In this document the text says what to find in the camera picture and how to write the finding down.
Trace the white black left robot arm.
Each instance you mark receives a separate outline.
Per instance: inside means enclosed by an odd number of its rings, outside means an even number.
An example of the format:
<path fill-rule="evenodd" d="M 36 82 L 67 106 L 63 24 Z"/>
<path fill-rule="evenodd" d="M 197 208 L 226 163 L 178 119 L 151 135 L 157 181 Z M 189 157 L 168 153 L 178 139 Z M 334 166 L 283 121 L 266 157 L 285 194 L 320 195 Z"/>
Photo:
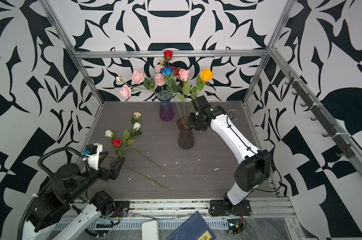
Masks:
<path fill-rule="evenodd" d="M 17 239 L 45 240 L 74 205 L 76 199 L 98 180 L 116 180 L 125 162 L 124 158 L 110 164 L 110 168 L 81 172 L 77 164 L 66 164 L 49 177 L 45 190 L 36 194 L 22 215 Z M 105 191 L 99 191 L 89 200 L 77 217 L 56 237 L 57 240 L 75 240 L 99 217 L 110 217 L 114 207 L 113 198 Z"/>

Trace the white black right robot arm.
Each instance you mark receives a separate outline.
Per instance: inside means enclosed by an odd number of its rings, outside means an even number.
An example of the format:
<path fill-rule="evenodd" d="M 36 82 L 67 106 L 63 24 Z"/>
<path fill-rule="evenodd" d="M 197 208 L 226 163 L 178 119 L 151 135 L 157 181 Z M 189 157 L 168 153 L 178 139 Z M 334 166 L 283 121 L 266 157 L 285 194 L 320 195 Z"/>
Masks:
<path fill-rule="evenodd" d="M 211 128 L 224 140 L 236 157 L 239 166 L 234 173 L 235 183 L 224 197 L 230 207 L 240 204 L 253 190 L 269 179 L 270 153 L 261 151 L 245 138 L 220 106 L 207 105 L 203 110 L 190 113 L 188 125 L 204 132 Z"/>

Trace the dark maroon glass vase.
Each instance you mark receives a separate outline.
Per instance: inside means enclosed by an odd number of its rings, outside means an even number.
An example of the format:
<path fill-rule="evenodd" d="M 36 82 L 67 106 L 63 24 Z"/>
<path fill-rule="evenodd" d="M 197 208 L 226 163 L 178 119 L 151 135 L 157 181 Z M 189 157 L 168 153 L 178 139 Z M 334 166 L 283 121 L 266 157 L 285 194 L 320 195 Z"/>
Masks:
<path fill-rule="evenodd" d="M 192 128 L 188 126 L 188 117 L 181 117 L 177 120 L 179 129 L 178 145 L 183 150 L 189 150 L 195 145 Z"/>

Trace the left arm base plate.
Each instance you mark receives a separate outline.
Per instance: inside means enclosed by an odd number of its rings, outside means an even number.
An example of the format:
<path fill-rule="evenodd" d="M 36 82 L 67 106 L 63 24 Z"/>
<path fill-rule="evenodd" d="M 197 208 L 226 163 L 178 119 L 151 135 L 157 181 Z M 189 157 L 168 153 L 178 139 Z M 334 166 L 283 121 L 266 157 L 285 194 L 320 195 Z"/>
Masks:
<path fill-rule="evenodd" d="M 96 210 L 101 213 L 101 216 L 117 218 L 123 217 L 129 213 L 130 201 L 114 201 L 108 203 L 90 203 L 96 207 Z"/>

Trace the blue rose stem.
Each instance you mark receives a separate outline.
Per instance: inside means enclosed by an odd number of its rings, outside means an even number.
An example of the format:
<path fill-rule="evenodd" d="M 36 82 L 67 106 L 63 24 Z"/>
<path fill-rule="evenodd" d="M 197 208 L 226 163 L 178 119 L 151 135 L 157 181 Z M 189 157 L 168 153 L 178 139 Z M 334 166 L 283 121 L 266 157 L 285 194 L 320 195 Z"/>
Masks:
<path fill-rule="evenodd" d="M 164 76 L 165 81 L 165 85 L 163 86 L 164 91 L 172 93 L 172 99 L 175 99 L 178 92 L 177 89 L 179 88 L 179 84 L 176 83 L 177 77 L 172 74 L 172 67 L 164 67 L 162 69 L 162 75 Z"/>

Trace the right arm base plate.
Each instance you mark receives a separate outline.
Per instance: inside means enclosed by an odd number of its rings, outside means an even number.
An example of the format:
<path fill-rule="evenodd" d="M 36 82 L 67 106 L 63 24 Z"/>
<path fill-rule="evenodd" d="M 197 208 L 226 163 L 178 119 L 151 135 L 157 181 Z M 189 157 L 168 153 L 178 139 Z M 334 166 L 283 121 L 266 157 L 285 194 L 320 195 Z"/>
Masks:
<path fill-rule="evenodd" d="M 210 200 L 209 214 L 213 217 L 250 216 L 251 212 L 248 200 L 243 200 L 237 205 L 232 205 L 229 200 Z"/>

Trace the pink peony flower stem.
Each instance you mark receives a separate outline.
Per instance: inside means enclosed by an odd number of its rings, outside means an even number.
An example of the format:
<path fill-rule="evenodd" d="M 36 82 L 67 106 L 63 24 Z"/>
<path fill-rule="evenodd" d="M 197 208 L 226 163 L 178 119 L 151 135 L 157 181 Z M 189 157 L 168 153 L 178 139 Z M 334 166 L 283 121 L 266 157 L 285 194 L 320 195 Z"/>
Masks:
<path fill-rule="evenodd" d="M 165 85 L 165 81 L 164 76 L 162 75 L 162 69 L 164 67 L 165 60 L 160 60 L 160 62 L 154 68 L 154 92 L 156 93 L 156 96 L 160 101 L 165 101 L 165 93 L 163 88 L 163 86 Z"/>

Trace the purple ribbed glass vase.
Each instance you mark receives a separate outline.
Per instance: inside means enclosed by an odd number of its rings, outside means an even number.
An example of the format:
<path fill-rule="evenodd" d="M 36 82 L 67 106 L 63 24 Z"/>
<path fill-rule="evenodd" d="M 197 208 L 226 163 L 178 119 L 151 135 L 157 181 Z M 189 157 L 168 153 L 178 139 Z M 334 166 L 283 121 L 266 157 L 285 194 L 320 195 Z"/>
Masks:
<path fill-rule="evenodd" d="M 160 101 L 159 117 L 164 122 L 169 122 L 174 118 L 174 111 L 171 105 L 173 98 L 172 93 L 168 91 L 161 91 L 157 94 L 157 98 Z"/>

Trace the small red rose stem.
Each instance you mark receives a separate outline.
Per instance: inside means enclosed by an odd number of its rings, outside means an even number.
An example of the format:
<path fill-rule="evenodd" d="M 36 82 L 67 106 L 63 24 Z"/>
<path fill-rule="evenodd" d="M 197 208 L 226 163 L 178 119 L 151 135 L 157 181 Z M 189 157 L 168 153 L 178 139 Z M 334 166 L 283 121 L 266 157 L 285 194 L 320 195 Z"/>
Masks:
<path fill-rule="evenodd" d="M 173 51 L 166 50 L 166 51 L 164 51 L 163 55 L 164 55 L 164 65 L 166 67 L 169 67 L 170 66 L 170 61 L 172 60 Z"/>

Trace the large red rose stem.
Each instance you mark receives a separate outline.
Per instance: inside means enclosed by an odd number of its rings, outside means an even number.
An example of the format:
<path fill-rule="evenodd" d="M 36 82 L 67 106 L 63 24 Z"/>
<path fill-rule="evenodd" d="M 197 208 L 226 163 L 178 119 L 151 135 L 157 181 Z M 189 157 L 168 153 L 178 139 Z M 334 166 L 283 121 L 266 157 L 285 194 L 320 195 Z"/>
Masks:
<path fill-rule="evenodd" d="M 172 74 L 176 77 L 179 76 L 179 71 L 181 69 L 181 67 L 174 67 L 174 66 L 171 66 L 172 67 Z"/>

